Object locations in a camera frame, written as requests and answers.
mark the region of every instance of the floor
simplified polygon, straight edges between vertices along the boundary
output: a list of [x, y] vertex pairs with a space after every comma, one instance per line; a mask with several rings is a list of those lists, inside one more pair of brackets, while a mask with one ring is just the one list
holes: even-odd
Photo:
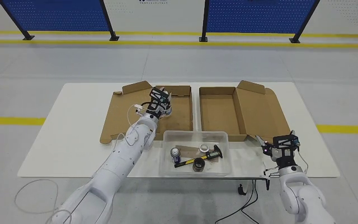
[[[67, 82], [295, 82], [317, 124], [358, 125], [358, 49], [220, 48], [188, 46], [0, 45], [0, 116], [46, 117]], [[4, 223], [45, 223], [13, 199], [33, 179], [16, 176], [40, 126], [0, 125], [0, 216]], [[313, 179], [337, 223], [358, 220], [355, 134], [323, 134], [341, 176]], [[54, 179], [57, 206], [87, 179]], [[110, 223], [214, 223], [245, 203], [235, 180], [128, 179], [117, 193]], [[247, 209], [259, 223], [294, 223], [279, 197], [279, 182]], [[29, 185], [17, 203], [51, 209], [55, 186]], [[242, 214], [221, 223], [252, 223]]]

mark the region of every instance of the table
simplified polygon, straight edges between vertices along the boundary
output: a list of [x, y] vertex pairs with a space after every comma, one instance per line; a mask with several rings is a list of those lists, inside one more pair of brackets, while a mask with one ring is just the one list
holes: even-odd
[[[114, 146], [114, 141], [108, 145], [99, 142], [112, 92], [120, 91], [122, 86], [127, 84], [65, 84], [17, 175], [37, 178], [91, 177]], [[238, 83], [151, 84], [190, 85], [194, 130], [201, 130], [199, 87], [237, 86]], [[340, 172], [295, 85], [290, 82], [260, 84], [276, 93], [290, 128], [296, 131], [302, 144], [301, 155], [309, 164], [308, 176], [338, 177]], [[164, 178], [159, 174], [161, 146], [161, 141], [155, 141], [150, 150], [143, 152], [128, 177]], [[251, 139], [245, 142], [230, 142], [230, 154], [232, 173], [224, 179], [260, 178], [265, 168], [276, 166], [268, 156], [263, 155], [260, 145]], [[295, 156], [295, 161], [305, 168], [305, 163], [299, 156]]]

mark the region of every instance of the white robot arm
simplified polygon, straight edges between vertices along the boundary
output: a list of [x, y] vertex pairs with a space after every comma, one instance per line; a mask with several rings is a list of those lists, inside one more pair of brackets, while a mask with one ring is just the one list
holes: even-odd
[[263, 141], [259, 136], [256, 137], [263, 153], [270, 156], [279, 167], [279, 172], [273, 175], [280, 177], [281, 200], [286, 211], [295, 215], [295, 223], [336, 224], [325, 210], [324, 195], [294, 161], [294, 151], [299, 151], [300, 147], [294, 131], [287, 136], [275, 137], [273, 144]]
[[[164, 88], [153, 88], [151, 102], [137, 106], [136, 113], [142, 117], [127, 131], [125, 138], [116, 144], [111, 155], [94, 174], [93, 179], [78, 188], [52, 216], [55, 224], [104, 224], [112, 215], [112, 201], [139, 160], [143, 150], [152, 144], [157, 123], [171, 113], [171, 94]], [[148, 104], [144, 114], [140, 111]]]

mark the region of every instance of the tape roll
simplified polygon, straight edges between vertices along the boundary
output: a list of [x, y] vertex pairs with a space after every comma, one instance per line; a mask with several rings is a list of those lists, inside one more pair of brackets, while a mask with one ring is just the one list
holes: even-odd
[[203, 153], [208, 152], [209, 151], [209, 146], [207, 144], [201, 144], [199, 146], [199, 150], [200, 150], [200, 152], [203, 152]]
[[194, 159], [194, 162], [192, 163], [192, 169], [194, 172], [202, 172], [205, 167], [205, 161], [202, 158], [196, 158]]

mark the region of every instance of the yellow floor line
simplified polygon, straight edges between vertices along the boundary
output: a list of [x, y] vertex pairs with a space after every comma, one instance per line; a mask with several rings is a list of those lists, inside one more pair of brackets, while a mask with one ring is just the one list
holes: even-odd
[[358, 125], [318, 124], [317, 129], [321, 133], [358, 134]]
[[190, 42], [190, 41], [108, 41], [108, 40], [0, 40], [0, 44], [46, 45], [166, 45], [166, 46], [247, 46], [247, 47], [294, 47], [294, 48], [358, 48], [358, 44], [346, 43], [277, 43], [277, 42]]
[[[43, 125], [46, 118], [0, 117], [0, 125]], [[358, 125], [317, 124], [321, 133], [358, 134]]]
[[[29, 31], [30, 34], [48, 35], [108, 35], [108, 31]], [[0, 31], [0, 34], [21, 34], [19, 31]], [[186, 35], [201, 36], [200, 32], [132, 32], [116, 31], [117, 35]], [[208, 32], [207, 36], [276, 36], [293, 37], [295, 34], [251, 33], [251, 32]], [[305, 38], [358, 38], [358, 34], [302, 34]]]
[[43, 125], [46, 118], [0, 117], [0, 125]]

